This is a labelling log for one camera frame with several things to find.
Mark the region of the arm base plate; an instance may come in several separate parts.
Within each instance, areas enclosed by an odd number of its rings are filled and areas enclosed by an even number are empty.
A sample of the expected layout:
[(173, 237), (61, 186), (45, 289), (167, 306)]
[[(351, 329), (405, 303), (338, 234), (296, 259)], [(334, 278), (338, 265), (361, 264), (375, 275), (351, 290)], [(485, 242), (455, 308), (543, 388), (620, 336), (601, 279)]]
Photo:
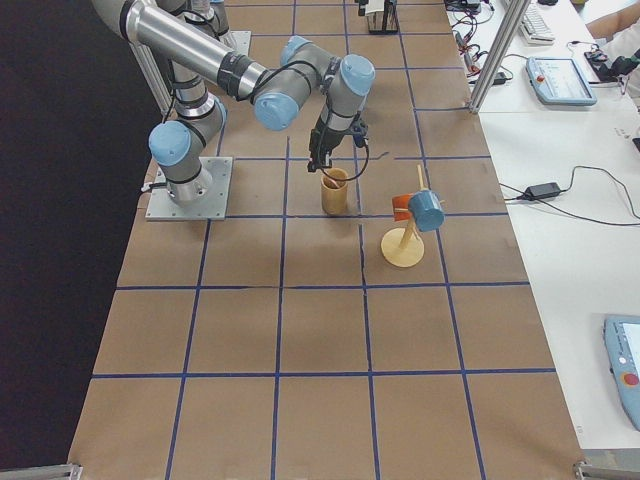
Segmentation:
[(168, 182), (157, 167), (149, 191), (146, 219), (150, 221), (224, 220), (232, 178), (232, 157), (201, 157), (202, 169), (190, 183)]
[(220, 36), (220, 41), (240, 54), (249, 55), (251, 32), (247, 30), (228, 30)]

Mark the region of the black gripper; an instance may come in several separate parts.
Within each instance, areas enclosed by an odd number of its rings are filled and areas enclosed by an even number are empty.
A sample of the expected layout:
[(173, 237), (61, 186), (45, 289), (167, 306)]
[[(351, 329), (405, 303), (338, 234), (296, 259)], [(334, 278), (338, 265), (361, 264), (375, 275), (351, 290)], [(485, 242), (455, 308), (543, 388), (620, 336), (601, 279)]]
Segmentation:
[(345, 130), (334, 130), (319, 117), (316, 125), (311, 131), (309, 142), (310, 158), (307, 164), (307, 171), (314, 173), (332, 167), (330, 159), (333, 150), (340, 145), (345, 136), (351, 136), (357, 148), (364, 148), (369, 152), (367, 139), (368, 126), (361, 119), (359, 113), (356, 114), (351, 124)]

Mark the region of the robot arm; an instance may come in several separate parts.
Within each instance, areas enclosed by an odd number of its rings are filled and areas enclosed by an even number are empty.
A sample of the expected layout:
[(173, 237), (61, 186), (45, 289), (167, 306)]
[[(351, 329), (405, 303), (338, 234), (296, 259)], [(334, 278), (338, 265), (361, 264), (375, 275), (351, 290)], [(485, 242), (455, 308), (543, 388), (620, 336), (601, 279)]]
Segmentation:
[(326, 171), (345, 136), (368, 146), (361, 112), (376, 72), (369, 59), (335, 56), (314, 42), (291, 37), (278, 68), (268, 69), (197, 28), (184, 16), (185, 2), (96, 1), (104, 24), (132, 46), (145, 46), (169, 63), (176, 119), (157, 125), (149, 147), (165, 177), (167, 197), (187, 205), (205, 197), (214, 177), (199, 155), (224, 126), (226, 110), (207, 82), (238, 102), (248, 101), (267, 129), (289, 127), (314, 90), (326, 97), (310, 134), (308, 170)]

